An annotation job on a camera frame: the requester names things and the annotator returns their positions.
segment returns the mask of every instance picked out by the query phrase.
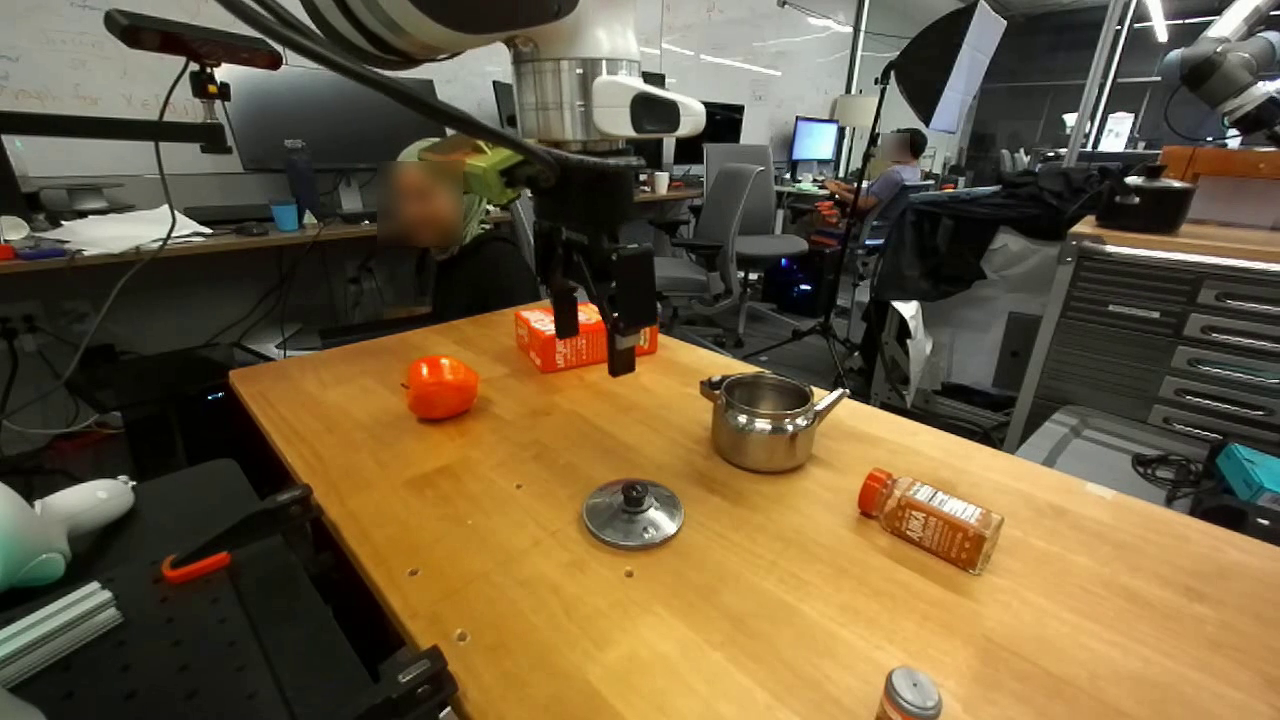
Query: desk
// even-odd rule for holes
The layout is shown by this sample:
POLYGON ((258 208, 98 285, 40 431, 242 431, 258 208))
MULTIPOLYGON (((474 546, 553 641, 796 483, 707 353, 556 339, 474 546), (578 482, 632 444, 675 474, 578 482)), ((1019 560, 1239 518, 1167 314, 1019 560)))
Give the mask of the desk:
POLYGON ((635 206, 640 208, 651 208, 651 206, 690 206, 690 200, 701 200, 704 191, 701 188, 670 188, 670 191, 648 191, 640 188, 635 191, 635 206))
MULTIPOLYGON (((266 231, 266 237, 200 237, 200 240, 172 240, 157 262, 186 262, 186 255, 227 255, 227 253, 276 253, 276 248, 312 248, 312 246, 365 246, 376 240, 376 223, 325 223, 303 231, 266 231)), ((157 248, 133 253, 106 253, 106 255, 54 255, 54 262, 17 262, 0 264, 0 277, 35 277, 35 271, 69 271, 69 267, 108 267, 133 264, 157 248)))
POLYGON ((1280 553, 959 437, 840 404, 791 475, 717 462, 696 382, 743 364, 663 339, 635 377, 536 377, 512 314, 231 372, 402 632, 441 645, 478 716, 873 716, 891 665, 949 720, 1280 716, 1280 553), (469 422, 417 423, 402 372, 458 353, 469 422), (867 470, 1008 518, 983 578, 856 519, 867 470), (581 529, 617 475, 681 492, 685 534, 581 529))

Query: metal frame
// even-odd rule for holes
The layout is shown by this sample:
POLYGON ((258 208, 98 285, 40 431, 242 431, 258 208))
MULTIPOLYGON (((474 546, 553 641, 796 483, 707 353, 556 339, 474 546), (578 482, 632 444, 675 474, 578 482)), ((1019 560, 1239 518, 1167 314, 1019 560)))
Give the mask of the metal frame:
POLYGON ((1122 58, 1126 58, 1129 28, 1134 28, 1134 14, 1137 14, 1137 0, 1112 0, 1109 6, 1104 28, 1099 28, 1097 50, 1091 50, 1087 82, 1084 82, 1084 91, 1080 91, 1076 127, 1071 127, 1071 146, 1069 146, 1069 166, 1076 166, 1080 153, 1097 146, 1099 114, 1112 100, 1112 83, 1115 83, 1115 67, 1122 67, 1122 58))
POLYGON ((1047 353, 1053 353, 1053 339, 1055 339, 1055 326, 1064 317, 1076 267, 1080 267, 1080 248, 1076 248, 1076 240, 1069 240, 1060 248, 1060 255, 1055 255, 1055 271, 1053 271, 1047 304, 1044 304, 1044 317, 1039 317, 1035 347, 1034 347, 1025 386, 1017 391, 1013 422, 1008 422, 1008 431, 1003 431, 1003 449, 1008 453, 1017 453, 1017 444, 1029 431, 1029 418, 1034 418, 1034 404, 1035 404, 1035 391, 1039 391, 1039 377, 1044 377, 1044 364, 1047 364, 1047 353))

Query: workbench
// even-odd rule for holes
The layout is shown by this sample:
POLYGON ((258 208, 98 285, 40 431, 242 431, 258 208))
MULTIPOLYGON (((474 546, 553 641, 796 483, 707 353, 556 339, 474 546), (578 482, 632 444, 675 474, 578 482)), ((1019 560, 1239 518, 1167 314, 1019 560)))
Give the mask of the workbench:
POLYGON ((1280 449, 1280 231, 1091 221, 1060 253, 1008 449, 1084 404, 1201 449, 1280 449))
POLYGON ((623 382, 539 377, 493 314, 231 388, 485 720, 878 716, 896 665, 939 684, 949 720, 1280 716, 1280 550, 853 399, 800 474, 741 474, 696 386, 743 370, 663 335, 623 382), (482 372, 474 418, 410 418, 421 353, 482 372), (1003 511, 994 564, 970 578, 861 519, 867 470, 1003 511), (620 475, 681 492, 674 546, 584 534, 588 492, 620 475))

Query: ceiling light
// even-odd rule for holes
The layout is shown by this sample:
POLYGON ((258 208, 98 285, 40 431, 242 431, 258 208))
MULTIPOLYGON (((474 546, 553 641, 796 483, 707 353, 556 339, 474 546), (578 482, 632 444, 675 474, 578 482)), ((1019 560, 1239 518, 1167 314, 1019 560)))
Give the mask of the ceiling light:
POLYGON ((1235 31, 1256 25, 1269 14, 1271 14, 1269 0, 1239 0, 1239 6, 1225 9, 1225 17, 1216 25, 1207 25, 1204 39, 1239 39, 1235 31))
POLYGON ((1155 46, 1167 46, 1163 0, 1150 0, 1150 20, 1151 20, 1155 46))
POLYGON ((806 25, 826 28, 826 31, 840 31, 853 36, 853 25, 830 20, 830 17, 806 17, 806 25))
POLYGON ((696 58, 691 50, 681 50, 681 46, 663 46, 663 53, 674 53, 674 58, 696 58))
POLYGON ((757 78, 783 78, 779 67, 765 67, 765 63, 743 63, 731 58, 701 58, 704 63, 725 63, 725 67, 741 67, 741 73, 757 73, 757 78))

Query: spice jar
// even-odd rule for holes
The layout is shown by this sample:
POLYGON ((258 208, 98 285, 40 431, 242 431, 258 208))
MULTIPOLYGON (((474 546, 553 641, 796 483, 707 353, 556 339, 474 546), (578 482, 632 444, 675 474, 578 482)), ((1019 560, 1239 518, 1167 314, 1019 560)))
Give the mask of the spice jar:
POLYGON ((980 503, 970 503, 926 482, 896 482, 883 470, 867 474, 856 503, 891 538, 903 538, 909 546, 919 546, 966 573, 980 573, 987 564, 1003 524, 1003 518, 980 503))
POLYGON ((939 716, 945 716, 945 697, 926 672, 900 665, 883 678, 878 720, 939 720, 939 716))

